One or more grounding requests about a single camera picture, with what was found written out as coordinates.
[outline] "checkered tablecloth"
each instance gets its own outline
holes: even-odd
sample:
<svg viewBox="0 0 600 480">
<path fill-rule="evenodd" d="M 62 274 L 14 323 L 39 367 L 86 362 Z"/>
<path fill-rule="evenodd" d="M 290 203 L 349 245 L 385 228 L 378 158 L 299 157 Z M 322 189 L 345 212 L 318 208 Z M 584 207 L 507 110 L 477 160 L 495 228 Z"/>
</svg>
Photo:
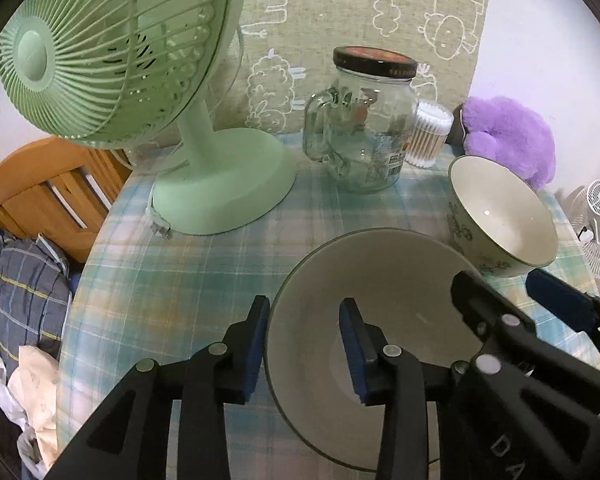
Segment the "checkered tablecloth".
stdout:
<svg viewBox="0 0 600 480">
<path fill-rule="evenodd" d="M 339 190 L 321 165 L 310 163 L 298 136 L 285 142 L 296 153 L 299 169 L 288 196 L 259 220 L 219 235 L 153 236 L 144 214 L 153 178 L 129 178 L 98 234 L 68 317 L 58 393 L 61 449 L 138 360 L 179 361 L 219 340 L 229 324 L 244 318 L 254 295 L 273 300 L 300 260 L 332 238 L 386 226 L 451 240 L 446 222 L 450 147 L 432 170 L 405 164 L 394 186 L 358 195 Z M 551 195 L 542 199 L 560 240 L 548 270 L 580 290 L 597 292 L 560 206 Z M 600 366 L 589 339 L 529 300 L 522 278 L 489 280 L 536 320 L 541 338 Z M 178 416 L 176 406 L 172 437 Z M 234 480 L 372 478 L 331 463 L 302 443 L 278 413 L 263 370 L 251 402 L 226 407 L 226 434 Z M 174 441 L 170 478 L 175 476 Z"/>
</svg>

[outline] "bowl rim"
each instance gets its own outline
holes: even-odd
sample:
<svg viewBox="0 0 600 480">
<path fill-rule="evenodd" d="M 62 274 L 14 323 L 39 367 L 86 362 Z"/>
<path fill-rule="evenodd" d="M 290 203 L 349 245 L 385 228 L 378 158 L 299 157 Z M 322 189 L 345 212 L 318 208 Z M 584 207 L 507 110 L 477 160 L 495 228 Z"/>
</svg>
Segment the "bowl rim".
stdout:
<svg viewBox="0 0 600 480">
<path fill-rule="evenodd" d="M 456 189 L 454 188 L 454 181 L 451 177 L 451 171 L 453 169 L 453 166 L 456 164 L 456 162 L 458 162 L 459 160 L 463 159 L 463 158 L 481 158 L 483 160 L 488 160 L 490 163 L 495 164 L 496 166 L 499 166 L 500 168 L 503 168 L 504 170 L 508 171 L 510 174 L 512 174 L 516 179 L 518 179 L 531 193 L 534 194 L 534 196 L 536 197 L 536 200 L 538 200 L 539 203 L 541 203 L 542 207 L 545 209 L 545 211 L 548 213 L 549 218 L 551 219 L 552 225 L 554 226 L 554 245 L 555 245 L 555 251 L 554 251 L 554 256 L 551 257 L 551 259 L 548 262 L 543 262 L 541 264 L 534 264 L 534 263 L 530 263 L 530 262 L 526 262 L 525 260 L 523 260 L 522 258 L 519 258 L 518 256 L 515 256 L 514 254 L 511 254 L 509 251 L 507 251 L 503 246 L 501 246 L 499 243 L 496 242 L 496 240 L 494 240 L 493 238 L 491 238 L 491 236 L 488 234 L 487 231 L 485 231 L 481 225 L 476 221 L 476 219 L 474 218 L 474 216 L 471 214 L 471 212 L 464 206 L 464 204 L 462 203 L 462 201 L 460 200 L 460 197 L 458 196 L 458 194 L 456 193 Z M 503 166 L 502 164 L 497 163 L 495 160 L 491 160 L 490 158 L 486 158 L 484 156 L 478 156 L 478 155 L 460 155 L 458 157 L 456 157 L 454 160 L 451 161 L 451 164 L 449 165 L 449 169 L 447 171 L 448 174 L 448 179 L 449 179 L 449 184 L 451 186 L 451 192 L 454 194 L 454 197 L 456 198 L 456 201 L 458 201 L 458 203 L 462 206 L 462 209 L 464 209 L 464 211 L 469 215 L 469 218 L 476 224 L 476 226 L 478 227 L 478 229 L 480 229 L 480 231 L 489 239 L 489 241 L 496 245 L 496 247 L 498 247 L 501 251 L 503 251 L 504 253 L 508 254 L 511 258 L 513 258 L 514 260 L 516 260 L 517 262 L 526 265 L 528 267 L 546 267 L 551 265 L 555 259 L 558 256 L 558 248 L 559 248 L 559 240 L 558 240 L 558 233 L 555 230 L 555 222 L 554 222 L 554 216 L 551 214 L 551 211 L 549 210 L 549 208 L 546 206 L 546 204 L 540 199 L 540 197 L 538 196 L 538 194 L 529 187 L 529 184 L 527 184 L 522 178 L 520 178 L 518 175 L 516 175 L 515 173 L 513 173 L 513 171 L 511 171 L 509 168 L 507 168 L 506 166 Z"/>
<path fill-rule="evenodd" d="M 282 295 L 282 292 L 285 288 L 285 285 L 291 280 L 292 276 L 296 273 L 296 271 L 298 269 L 300 269 L 302 267 L 302 264 L 304 264 L 307 260 L 309 260 L 312 256 L 314 256 L 318 251 L 320 251 L 321 249 L 325 248 L 328 245 L 333 244 L 334 242 L 340 241 L 342 238 L 347 238 L 349 236 L 352 235 L 357 235 L 357 234 L 361 234 L 364 232 L 368 232 L 368 231 L 398 231 L 398 232 L 403 232 L 403 233 L 407 233 L 410 235 L 416 235 L 418 237 L 421 238 L 427 238 L 430 241 L 435 242 L 437 245 L 440 245 L 442 247 L 444 247 L 447 250 L 453 251 L 460 259 L 464 260 L 467 262 L 468 267 L 471 269 L 472 273 L 474 274 L 474 276 L 477 276 L 478 278 L 481 278 L 484 280 L 484 277 L 482 276 L 482 274 L 480 273 L 480 271 L 477 269 L 477 267 L 471 263 L 471 261 L 469 261 L 469 259 L 464 256 L 464 254 L 459 253 L 458 251 L 456 251 L 452 246 L 450 246 L 449 244 L 446 244 L 432 236 L 426 235 L 424 233 L 420 233 L 418 231 L 414 231 L 412 229 L 405 229 L 405 228 L 401 228 L 401 227 L 370 227 L 370 228 L 363 228 L 363 229 L 357 229 L 355 231 L 350 231 L 348 233 L 344 233 L 341 234 L 339 236 L 336 236 L 335 238 L 332 238 L 331 240 L 326 241 L 325 243 L 323 243 L 322 245 L 316 247 L 313 251 L 309 252 L 309 254 L 307 254 L 307 256 L 305 256 L 302 260 L 300 260 L 296 266 L 291 270 L 291 272 L 286 276 L 285 280 L 282 282 L 282 284 L 280 285 L 280 288 L 278 289 L 277 293 L 276 293 L 276 297 L 274 298 L 273 302 L 271 303 L 271 308 L 269 311 L 269 319 L 267 320 L 267 329 L 265 332 L 265 347 L 264 347 L 264 352 L 262 354 L 262 361 L 264 363 L 264 371 L 265 371 L 265 375 L 267 378 L 267 387 L 269 389 L 269 392 L 271 394 L 271 397 L 273 398 L 273 402 L 276 405 L 276 409 L 278 410 L 278 413 L 282 416 L 283 420 L 286 422 L 286 424 L 288 425 L 288 427 L 291 428 L 291 430 L 296 434 L 296 436 L 298 436 L 300 438 L 300 440 L 302 440 L 302 442 L 304 442 L 310 449 L 313 449 L 317 454 L 319 454 L 320 456 L 330 460 L 333 463 L 336 463 L 338 465 L 347 467 L 349 469 L 353 469 L 356 471 L 362 471 L 362 472 L 375 472 L 376 469 L 366 469 L 360 466 L 356 466 L 353 464 L 349 464 L 347 462 L 343 462 L 342 460 L 338 460 L 336 457 L 333 457 L 331 455 L 329 455 L 327 452 L 319 449 L 318 447 L 316 447 L 312 442 L 309 441 L 308 438 L 306 438 L 301 431 L 296 428 L 296 426 L 291 422 L 291 420 L 288 418 L 288 416 L 286 415 L 285 410 L 282 409 L 282 406 L 280 404 L 280 400 L 278 399 L 278 396 L 276 395 L 276 391 L 273 387 L 273 383 L 271 381 L 271 373 L 270 373 L 270 369 L 269 369 L 269 352 L 268 352 L 268 348 L 269 348 L 269 332 L 271 329 L 271 325 L 272 325 L 272 320 L 273 320 L 273 315 L 274 315 L 274 311 L 276 309 L 276 307 L 278 306 L 278 302 L 280 300 L 280 296 Z"/>
</svg>

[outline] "jar handle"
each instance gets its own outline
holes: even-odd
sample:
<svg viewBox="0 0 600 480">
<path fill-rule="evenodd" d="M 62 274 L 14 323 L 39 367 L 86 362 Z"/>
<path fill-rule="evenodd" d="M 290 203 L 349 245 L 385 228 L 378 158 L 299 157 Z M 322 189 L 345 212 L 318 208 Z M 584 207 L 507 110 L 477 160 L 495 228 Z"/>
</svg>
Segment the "jar handle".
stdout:
<svg viewBox="0 0 600 480">
<path fill-rule="evenodd" d="M 304 154 L 314 162 L 321 162 L 326 152 L 324 139 L 324 122 L 320 131 L 316 130 L 318 123 L 318 114 L 321 113 L 324 105 L 337 103 L 338 92 L 335 88 L 323 90 L 311 96 L 309 102 L 304 108 L 304 128 L 302 129 L 302 150 Z"/>
</svg>

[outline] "purple fluffy object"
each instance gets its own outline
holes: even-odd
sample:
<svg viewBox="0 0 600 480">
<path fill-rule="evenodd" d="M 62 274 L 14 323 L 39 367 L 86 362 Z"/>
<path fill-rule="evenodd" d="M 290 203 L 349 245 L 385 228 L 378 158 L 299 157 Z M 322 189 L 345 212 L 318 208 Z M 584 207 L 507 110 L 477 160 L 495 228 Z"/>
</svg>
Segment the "purple fluffy object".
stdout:
<svg viewBox="0 0 600 480">
<path fill-rule="evenodd" d="M 535 190 L 554 179 L 554 136 L 535 111 L 507 97 L 469 97 L 462 106 L 462 123 L 467 155 L 494 160 Z"/>
</svg>

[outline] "plaid cloth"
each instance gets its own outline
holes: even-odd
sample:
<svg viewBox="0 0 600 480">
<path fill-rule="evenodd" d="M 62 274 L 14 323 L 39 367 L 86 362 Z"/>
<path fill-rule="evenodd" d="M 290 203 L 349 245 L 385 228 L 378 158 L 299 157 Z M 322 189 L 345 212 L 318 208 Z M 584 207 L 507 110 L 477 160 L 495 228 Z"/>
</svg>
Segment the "plaid cloth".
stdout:
<svg viewBox="0 0 600 480">
<path fill-rule="evenodd" d="M 66 257 L 50 240 L 0 232 L 0 356 L 8 376 L 18 367 L 21 345 L 58 357 L 71 301 L 67 276 Z"/>
<path fill-rule="evenodd" d="M 113 205 L 84 268 L 68 317 L 60 359 L 58 443 L 64 448 L 116 382 L 143 357 L 165 364 L 189 358 L 219 340 L 247 314 L 255 294 L 273 300 L 289 272 L 332 238 L 358 229 L 412 229 L 451 242 L 446 221 L 450 147 L 432 170 L 404 165 L 400 180 L 369 195 L 339 190 L 319 164 L 293 146 L 298 177 L 271 212 L 214 236 L 152 236 L 145 217 L 152 177 L 132 174 Z M 555 199 L 543 194 L 560 239 L 548 270 L 596 293 L 590 269 Z M 586 336 L 575 335 L 526 298 L 522 278 L 490 278 L 538 322 L 540 337 L 600 366 Z M 168 476 L 175 476 L 177 420 L 171 424 Z M 246 406 L 226 407 L 234 479 L 373 478 L 334 464 L 309 449 L 278 413 L 264 372 Z"/>
</svg>

